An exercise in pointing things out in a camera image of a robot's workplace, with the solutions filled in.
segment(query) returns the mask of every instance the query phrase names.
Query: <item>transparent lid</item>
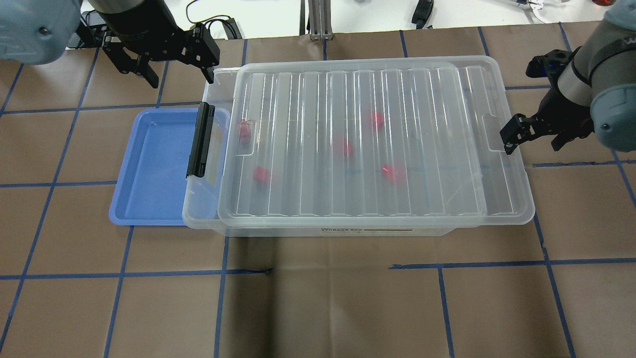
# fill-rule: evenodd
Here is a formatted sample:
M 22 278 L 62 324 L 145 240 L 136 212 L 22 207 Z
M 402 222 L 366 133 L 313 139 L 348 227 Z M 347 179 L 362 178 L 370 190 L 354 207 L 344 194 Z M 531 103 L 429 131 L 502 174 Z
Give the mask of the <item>transparent lid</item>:
M 520 154 L 503 150 L 509 117 L 499 67 L 485 56 L 246 65 L 235 77 L 213 219 L 524 224 L 534 204 Z

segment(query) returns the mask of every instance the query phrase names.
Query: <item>blue plastic tray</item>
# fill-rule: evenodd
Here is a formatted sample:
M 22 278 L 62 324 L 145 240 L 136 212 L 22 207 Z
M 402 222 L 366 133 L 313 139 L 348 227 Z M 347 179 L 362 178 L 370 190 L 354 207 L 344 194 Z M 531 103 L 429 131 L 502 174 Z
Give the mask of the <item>blue plastic tray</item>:
M 197 108 L 138 114 L 109 211 L 117 225 L 184 226 L 186 171 Z

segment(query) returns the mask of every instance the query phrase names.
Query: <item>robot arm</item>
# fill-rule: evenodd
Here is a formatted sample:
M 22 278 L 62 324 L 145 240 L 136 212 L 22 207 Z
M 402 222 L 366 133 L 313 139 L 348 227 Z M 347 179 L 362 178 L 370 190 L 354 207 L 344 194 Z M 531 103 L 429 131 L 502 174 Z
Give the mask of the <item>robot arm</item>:
M 180 29 L 163 0 L 89 0 L 108 26 L 102 48 L 121 73 L 159 78 L 149 61 L 178 60 L 212 83 L 220 50 L 201 23 Z M 81 0 L 0 0 L 0 57 L 27 64 L 52 62 L 80 24 Z M 135 53 L 131 58 L 124 48 Z
M 636 150 L 636 0 L 617 1 L 582 47 L 537 56 L 526 75 L 552 88 L 535 115 L 517 113 L 501 129 L 507 154 L 545 135 L 555 135 L 556 151 L 591 132 L 606 147 Z

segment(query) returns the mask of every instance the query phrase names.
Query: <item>blue tape line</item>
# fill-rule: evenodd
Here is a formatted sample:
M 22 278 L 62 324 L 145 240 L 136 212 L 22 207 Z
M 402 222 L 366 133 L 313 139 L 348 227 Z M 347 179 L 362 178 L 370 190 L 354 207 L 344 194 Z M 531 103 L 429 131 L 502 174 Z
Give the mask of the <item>blue tape line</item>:
M 404 57 L 408 58 L 408 51 L 406 51 L 406 41 L 404 40 L 404 31 L 399 31 L 399 38 L 402 41 L 402 52 L 404 52 Z
M 54 108 L 50 110 L 22 110 L 22 111 L 6 111 L 6 115 L 21 115 L 26 113 L 52 113 L 52 112 L 74 112 L 77 108 Z
M 621 176 L 623 177 L 623 181 L 625 182 L 625 187 L 627 187 L 627 192 L 630 193 L 630 198 L 632 199 L 632 204 L 634 205 L 634 208 L 636 208 L 636 196 L 634 196 L 634 191 L 632 190 L 632 185 L 630 184 L 630 181 L 627 178 L 627 174 L 625 173 L 625 169 L 623 168 L 623 165 L 622 165 L 621 161 L 619 160 L 618 154 L 616 153 L 615 150 L 612 150 L 612 155 L 614 156 L 614 159 L 616 159 L 616 164 L 618 165 L 618 170 L 621 172 Z
M 4 323 L 2 337 L 0 338 L 0 352 L 2 352 L 2 347 L 4 347 L 4 341 L 6 340 L 7 333 L 9 333 L 9 326 L 11 325 L 12 319 L 13 319 L 13 315 L 8 315 L 6 318 L 6 322 Z
M 481 45 L 483 46 L 483 51 L 486 56 L 490 56 L 490 51 L 488 51 L 488 45 L 486 45 L 486 37 L 483 35 L 483 31 L 481 30 L 481 26 L 477 27 L 477 31 L 479 31 L 479 37 L 481 38 Z
M 126 272 L 126 263 L 128 262 L 128 253 L 130 252 L 130 243 L 132 242 L 132 233 L 135 227 L 131 226 L 128 230 L 128 238 L 126 239 L 126 248 L 123 251 L 123 259 L 121 260 L 121 268 L 119 280 L 117 281 L 117 291 L 115 292 L 115 300 L 113 303 L 113 311 L 111 312 L 111 321 L 108 324 L 108 335 L 106 336 L 106 345 L 104 347 L 104 358 L 108 358 L 111 351 L 111 340 L 113 339 L 113 330 L 115 327 L 115 318 L 117 317 L 117 308 L 119 307 L 119 298 L 121 296 L 121 286 L 123 284 L 123 274 Z
M 26 275 L 26 280 L 59 280 L 72 278 L 115 278 L 118 273 L 45 273 L 38 275 Z
M 536 85 L 536 86 L 508 86 L 506 90 L 520 90 L 520 89 L 550 89 L 549 85 Z
M 557 281 L 555 280 L 554 272 L 552 272 L 552 265 L 550 262 L 550 255 L 548 255 L 548 249 L 545 246 L 545 240 L 543 231 L 541 230 L 541 224 L 539 223 L 539 217 L 534 214 L 534 226 L 537 229 L 537 235 L 539 237 L 539 243 L 541 244 L 541 250 L 543 251 L 543 257 L 546 263 L 546 269 L 548 270 L 548 278 L 550 279 L 550 286 L 552 287 L 552 293 L 555 297 L 556 310 L 558 312 L 559 319 L 561 320 L 561 327 L 563 328 L 563 335 L 565 336 L 565 342 L 567 349 L 570 352 L 570 358 L 576 358 L 576 352 L 574 351 L 574 344 L 572 343 L 572 337 L 570 336 L 570 329 L 567 326 L 565 319 L 565 313 L 563 312 L 563 306 L 561 304 L 561 296 L 558 293 Z
M 117 106 L 100 106 L 100 107 L 84 107 L 80 108 L 80 111 L 99 111 L 99 110 L 118 110 L 122 108 L 147 108 L 154 107 L 155 103 L 147 103 L 147 104 L 121 104 Z
M 553 168 L 562 166 L 606 166 L 617 164 L 616 161 L 609 162 L 572 162 L 572 163 L 537 163 L 533 164 L 533 168 Z
M 558 23 L 559 28 L 561 29 L 561 36 L 563 36 L 563 42 L 565 42 L 565 47 L 569 52 L 572 52 L 572 47 L 570 46 L 570 41 L 567 40 L 567 34 L 565 33 L 565 29 L 563 28 L 563 24 L 561 22 Z
M 229 269 L 227 275 L 259 275 L 270 273 L 273 268 L 268 269 Z M 215 276 L 222 275 L 222 269 L 205 269 L 191 271 L 148 271 L 148 272 L 126 272 L 124 277 L 166 277 L 166 276 Z M 0 275 L 0 281 L 9 280 L 58 280 L 73 278 L 117 278 L 120 274 L 109 273 L 42 273 L 33 275 Z
M 513 266 L 540 266 L 544 261 L 499 261 L 499 262 L 450 262 L 444 264 L 393 265 L 389 269 L 432 269 L 432 268 L 501 268 Z
M 223 318 L 223 298 L 225 296 L 225 278 L 228 269 L 228 252 L 230 251 L 230 238 L 225 236 L 223 245 L 223 274 L 219 287 L 219 304 L 216 308 L 216 330 L 214 332 L 214 358 L 219 358 L 219 346 L 221 344 L 221 319 Z
M 450 318 L 448 316 L 448 303 L 446 302 L 446 287 L 444 286 L 444 273 L 438 268 L 439 293 L 441 295 L 441 309 L 444 313 L 444 326 L 446 326 L 446 341 L 448 342 L 448 355 L 455 358 L 455 349 L 453 348 L 453 335 L 450 331 Z
M 200 102 L 173 102 L 173 103 L 162 103 L 160 107 L 169 107 L 169 106 L 194 106 L 198 105 Z
M 0 188 L 33 188 L 50 187 L 51 183 L 0 184 Z
M 93 62 L 91 63 L 90 70 L 88 72 L 88 76 L 86 78 L 86 82 L 84 83 L 84 89 L 82 90 L 81 97 L 79 98 L 79 103 L 75 112 L 75 116 L 73 117 L 73 122 L 71 123 L 71 128 L 69 130 L 69 134 L 66 137 L 66 142 L 64 143 L 64 149 L 62 150 L 62 156 L 60 157 L 60 162 L 57 165 L 57 170 L 55 171 L 55 176 L 53 177 L 53 182 L 51 184 L 51 188 L 48 191 L 48 195 L 46 197 L 44 209 L 42 210 L 42 215 L 40 216 L 40 220 L 38 222 L 38 228 L 36 229 L 36 233 L 33 237 L 33 242 L 31 243 L 31 248 L 29 249 L 29 254 L 27 256 L 27 260 L 24 264 L 24 269 L 22 270 L 22 278 L 20 279 L 20 283 L 18 284 L 18 289 L 15 292 L 15 296 L 13 297 L 13 302 L 11 304 L 11 310 L 9 311 L 9 316 L 12 317 L 15 313 L 15 308 L 18 304 L 18 300 L 20 299 L 20 294 L 22 293 L 22 287 L 24 286 L 25 276 L 29 270 L 29 266 L 31 265 L 31 260 L 33 258 L 33 253 L 36 249 L 36 245 L 38 244 L 38 239 L 40 232 L 42 231 L 42 225 L 44 223 L 44 218 L 46 217 L 46 211 L 48 210 L 48 206 L 51 203 L 51 197 L 53 196 L 53 190 L 55 188 L 55 183 L 57 182 L 57 178 L 60 175 L 60 170 L 62 169 L 62 163 L 64 162 L 64 156 L 66 155 L 66 151 L 69 148 L 69 143 L 71 141 L 71 136 L 73 135 L 73 128 L 75 123 L 77 122 L 78 115 L 80 114 L 80 107 L 82 102 L 84 101 L 84 97 L 86 96 L 86 91 L 88 89 L 88 82 L 90 81 L 90 77 L 93 75 L 93 70 L 95 69 L 95 63 L 97 63 L 97 55 L 99 54 L 99 48 L 96 49 L 95 55 L 93 57 Z M 9 326 L 11 324 L 11 320 L 8 319 L 7 323 L 4 327 L 3 332 L 9 331 Z M 6 335 L 3 333 L 3 337 L 0 338 L 0 352 L 2 352 L 2 348 L 4 347 L 4 340 L 6 339 Z
M 0 116 L 4 114 L 4 110 L 6 109 L 6 105 L 9 104 L 9 98 L 15 89 L 15 84 L 18 83 L 18 78 L 20 78 L 20 73 L 22 73 L 22 69 L 24 68 L 24 64 L 20 64 L 18 67 L 18 71 L 15 73 L 15 77 L 13 77 L 13 82 L 11 82 L 11 87 L 9 87 L 9 92 L 6 93 L 6 98 L 4 99 L 4 103 L 2 104 L 2 108 L 0 108 Z
M 243 42 L 243 58 L 240 61 L 241 66 L 245 66 L 245 62 L 247 61 L 247 39 Z
M 205 276 L 221 275 L 220 269 L 193 270 L 193 271 L 148 271 L 148 272 L 126 272 L 125 277 L 160 277 L 160 276 Z
M 69 183 L 56 183 L 56 187 L 92 187 L 95 185 L 115 185 L 116 180 L 107 180 L 104 182 L 69 182 Z
M 56 187 L 89 187 L 93 185 L 115 185 L 116 180 L 105 182 L 68 182 L 56 183 Z M 16 183 L 16 184 L 0 184 L 0 188 L 33 188 L 33 187 L 52 187 L 53 183 Z
M 636 257 L 618 257 L 610 259 L 570 259 L 550 260 L 551 265 L 582 265 L 582 264 L 632 264 L 636 263 Z
M 161 104 L 161 97 L 163 96 L 163 88 L 165 86 L 165 79 L 166 76 L 168 75 L 168 65 L 170 64 L 170 61 L 165 61 L 165 65 L 163 67 L 163 77 L 161 80 L 161 86 L 159 87 L 159 95 L 157 96 L 157 103 L 155 105 L 155 108 L 159 108 L 159 105 Z
M 191 104 L 198 104 L 197 101 L 192 102 L 171 102 L 171 103 L 160 103 L 161 107 L 164 106 L 189 106 Z M 83 107 L 80 108 L 79 111 L 99 111 L 99 110 L 118 110 L 124 108 L 152 108 L 156 107 L 156 103 L 145 103 L 145 104 L 119 104 L 115 106 L 99 106 L 99 107 Z M 4 114 L 14 115 L 14 114 L 25 114 L 25 113 L 50 113 L 50 112 L 72 112 L 77 111 L 77 108 L 59 108 L 56 110 L 24 110 L 24 111 L 7 111 Z

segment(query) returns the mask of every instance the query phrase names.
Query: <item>black box handle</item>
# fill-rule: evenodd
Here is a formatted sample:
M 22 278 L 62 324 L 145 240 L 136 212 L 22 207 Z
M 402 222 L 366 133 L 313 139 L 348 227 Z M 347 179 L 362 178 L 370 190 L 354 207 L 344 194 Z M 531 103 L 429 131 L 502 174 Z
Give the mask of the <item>black box handle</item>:
M 194 175 L 203 178 L 205 174 L 205 163 L 207 162 L 212 124 L 214 123 L 214 109 L 215 107 L 211 104 L 205 102 L 199 104 L 195 136 L 192 139 L 192 149 L 190 150 L 186 177 Z

